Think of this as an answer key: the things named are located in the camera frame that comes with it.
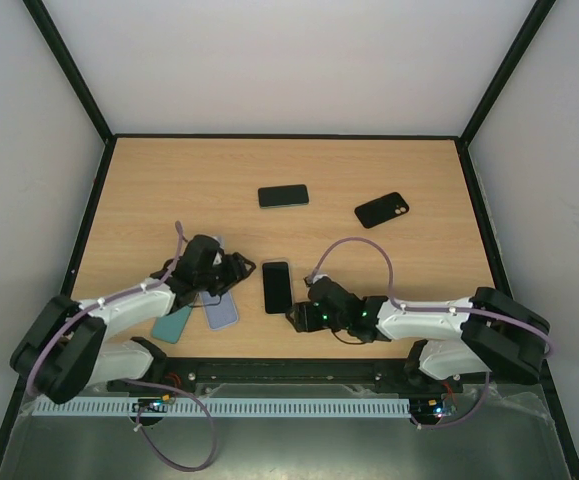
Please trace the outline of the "lavender phone case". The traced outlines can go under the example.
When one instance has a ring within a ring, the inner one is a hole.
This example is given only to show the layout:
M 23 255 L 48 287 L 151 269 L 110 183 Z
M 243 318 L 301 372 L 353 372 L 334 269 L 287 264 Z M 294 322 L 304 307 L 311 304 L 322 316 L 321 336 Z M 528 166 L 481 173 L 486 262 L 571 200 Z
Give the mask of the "lavender phone case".
M 238 322 L 238 310 L 230 291 L 218 296 L 203 291 L 199 298 L 210 330 L 220 331 Z

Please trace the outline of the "teal phone case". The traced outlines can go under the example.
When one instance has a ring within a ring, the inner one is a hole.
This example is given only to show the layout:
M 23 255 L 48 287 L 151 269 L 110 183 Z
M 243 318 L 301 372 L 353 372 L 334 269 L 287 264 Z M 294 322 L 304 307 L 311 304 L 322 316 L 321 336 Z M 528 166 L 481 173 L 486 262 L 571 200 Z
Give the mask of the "teal phone case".
M 157 318 L 151 329 L 151 337 L 168 344 L 176 344 L 180 340 L 192 312 L 191 306 L 185 306 L 174 313 Z

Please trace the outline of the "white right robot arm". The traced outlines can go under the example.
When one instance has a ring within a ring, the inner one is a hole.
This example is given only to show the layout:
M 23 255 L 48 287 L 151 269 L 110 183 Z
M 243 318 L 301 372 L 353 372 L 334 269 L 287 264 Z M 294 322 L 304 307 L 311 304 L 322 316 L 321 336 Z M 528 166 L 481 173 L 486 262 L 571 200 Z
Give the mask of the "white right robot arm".
M 533 385 L 553 351 L 549 322 L 490 287 L 452 301 L 412 302 L 358 297 L 321 276 L 285 317 L 299 333 L 344 331 L 362 343 L 416 340 L 405 379 L 419 392 L 473 373 Z

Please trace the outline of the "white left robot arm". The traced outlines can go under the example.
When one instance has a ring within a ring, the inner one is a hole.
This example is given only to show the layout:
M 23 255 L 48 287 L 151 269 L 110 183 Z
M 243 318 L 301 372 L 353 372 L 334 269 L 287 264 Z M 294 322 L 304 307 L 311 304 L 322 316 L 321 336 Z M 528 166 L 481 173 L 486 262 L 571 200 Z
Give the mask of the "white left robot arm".
M 50 299 L 14 349 L 10 366 L 28 394 L 56 404 L 92 385 L 145 379 L 160 370 L 165 354 L 142 337 L 120 343 L 114 337 L 190 305 L 202 292 L 222 297 L 255 268 L 213 237 L 180 238 L 172 259 L 128 289 L 82 301 Z

